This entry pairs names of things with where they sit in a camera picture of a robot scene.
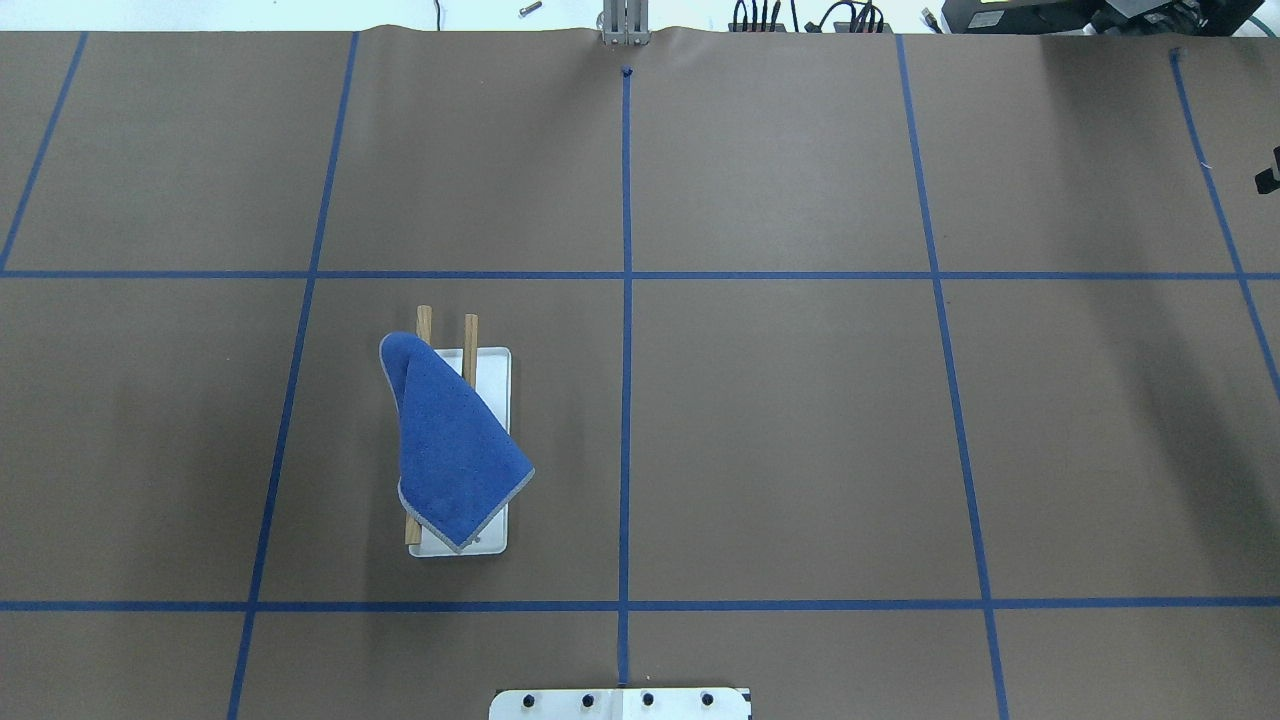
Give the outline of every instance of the blue towel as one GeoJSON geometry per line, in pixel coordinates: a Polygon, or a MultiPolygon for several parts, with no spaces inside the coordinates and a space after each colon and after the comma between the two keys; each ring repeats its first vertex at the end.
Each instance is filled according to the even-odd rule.
{"type": "Polygon", "coordinates": [[[534,466],[484,400],[421,338],[392,333],[380,354],[399,411],[401,503],[461,552],[534,477],[534,466]]]}

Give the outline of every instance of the white floor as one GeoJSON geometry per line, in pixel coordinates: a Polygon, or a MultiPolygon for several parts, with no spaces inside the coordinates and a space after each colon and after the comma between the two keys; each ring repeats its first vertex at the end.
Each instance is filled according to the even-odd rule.
{"type": "MultiPolygon", "coordinates": [[[[517,10],[532,0],[439,0],[444,29],[557,29],[595,27],[600,0],[543,0],[526,18],[517,10]]],[[[800,24],[817,20],[828,0],[796,0],[800,24]]],[[[941,0],[882,0],[877,3],[895,32],[928,32],[920,8],[941,14],[941,0]]],[[[726,29],[731,0],[652,0],[650,27],[684,26],[726,29]]],[[[780,19],[790,26],[783,3],[780,19]]],[[[1280,31],[1280,0],[1267,0],[1258,19],[1280,31]]],[[[6,0],[0,3],[4,29],[95,31],[216,31],[216,29],[365,29],[398,24],[435,28],[431,0],[6,0]]],[[[1261,36],[1252,23],[1240,36],[1261,36]]]]}

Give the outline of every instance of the black cable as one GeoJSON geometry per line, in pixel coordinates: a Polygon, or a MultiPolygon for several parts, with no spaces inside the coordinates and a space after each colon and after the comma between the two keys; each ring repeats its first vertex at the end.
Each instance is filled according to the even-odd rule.
{"type": "Polygon", "coordinates": [[[806,32],[822,32],[823,26],[827,24],[827,18],[829,18],[831,13],[836,8],[840,8],[841,5],[849,8],[849,32],[854,32],[854,27],[856,27],[856,24],[858,24],[858,17],[859,17],[858,8],[860,5],[864,5],[864,3],[859,3],[858,0],[837,0],[832,6],[827,8],[826,13],[822,14],[822,19],[818,20],[818,24],[805,23],[805,26],[804,26],[805,31],[806,32]]]}
{"type": "Polygon", "coordinates": [[[872,13],[872,4],[870,1],[868,1],[865,5],[863,5],[863,12],[858,13],[858,19],[849,23],[849,32],[867,32],[863,28],[865,27],[865,23],[869,22],[870,13],[872,13]]]}
{"type": "Polygon", "coordinates": [[[1270,27],[1267,27],[1267,23],[1260,20],[1258,18],[1251,17],[1249,22],[1253,23],[1258,29],[1261,29],[1262,35],[1265,35],[1267,37],[1275,37],[1276,36],[1276,33],[1272,32],[1270,27]]]}
{"type": "Polygon", "coordinates": [[[867,26],[859,26],[859,32],[877,33],[884,31],[884,13],[879,8],[872,4],[872,0],[867,0],[867,26]]]}
{"type": "Polygon", "coordinates": [[[933,32],[942,35],[942,26],[938,24],[938,19],[933,17],[933,12],[928,8],[920,10],[920,20],[933,32]]]}
{"type": "Polygon", "coordinates": [[[818,20],[818,24],[808,23],[808,24],[804,26],[804,28],[806,31],[809,31],[809,32],[822,32],[822,26],[827,24],[827,18],[831,17],[832,10],[835,10],[836,8],[840,8],[841,5],[845,5],[845,6],[849,8],[849,20],[852,22],[854,15],[858,14],[858,8],[854,8],[852,0],[837,0],[835,4],[832,4],[831,8],[827,8],[826,13],[822,14],[822,19],[818,20]]]}

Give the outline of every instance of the brown table surface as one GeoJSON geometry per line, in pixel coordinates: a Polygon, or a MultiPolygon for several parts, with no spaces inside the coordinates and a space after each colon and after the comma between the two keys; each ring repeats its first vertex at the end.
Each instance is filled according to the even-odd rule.
{"type": "Polygon", "coordinates": [[[1276,145],[1270,41],[0,35],[0,716],[1272,716],[1276,145]],[[419,304],[500,556],[402,544],[419,304]]]}

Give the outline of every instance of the cable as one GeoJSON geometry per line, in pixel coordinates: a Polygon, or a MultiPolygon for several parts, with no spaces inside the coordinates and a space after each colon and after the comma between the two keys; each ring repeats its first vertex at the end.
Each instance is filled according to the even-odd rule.
{"type": "MultiPolygon", "coordinates": [[[[795,0],[792,0],[791,6],[795,8],[795,0]]],[[[1258,18],[1249,18],[1249,22],[1258,26],[1258,29],[1266,33],[1267,37],[1276,36],[1276,33],[1271,32],[1271,28],[1267,27],[1267,23],[1260,20],[1258,18]]]]}
{"type": "Polygon", "coordinates": [[[928,8],[920,10],[920,20],[924,22],[933,32],[942,35],[942,26],[938,24],[938,18],[933,17],[933,12],[928,8]]]}
{"type": "Polygon", "coordinates": [[[883,32],[884,31],[884,13],[879,8],[876,8],[870,0],[867,3],[860,3],[859,0],[837,0],[832,6],[827,8],[827,12],[822,14],[822,19],[817,23],[808,22],[804,26],[805,32],[822,32],[823,26],[827,24],[827,18],[831,13],[841,5],[849,8],[849,32],[883,32]],[[872,28],[872,23],[879,23],[878,29],[872,28]]]}
{"type": "Polygon", "coordinates": [[[837,0],[832,6],[827,8],[826,13],[822,14],[822,19],[818,20],[818,24],[814,24],[813,22],[805,23],[805,26],[804,26],[805,32],[822,32],[822,26],[827,24],[827,18],[831,17],[832,10],[835,10],[836,8],[840,8],[841,5],[845,5],[845,6],[849,8],[849,22],[852,22],[854,17],[858,14],[858,8],[854,8],[854,1],[852,0],[837,0]]]}
{"type": "Polygon", "coordinates": [[[769,0],[751,0],[751,24],[746,23],[746,0],[733,3],[733,19],[730,23],[730,32],[777,32],[778,15],[782,14],[782,0],[773,0],[773,14],[769,14],[769,0]]]}

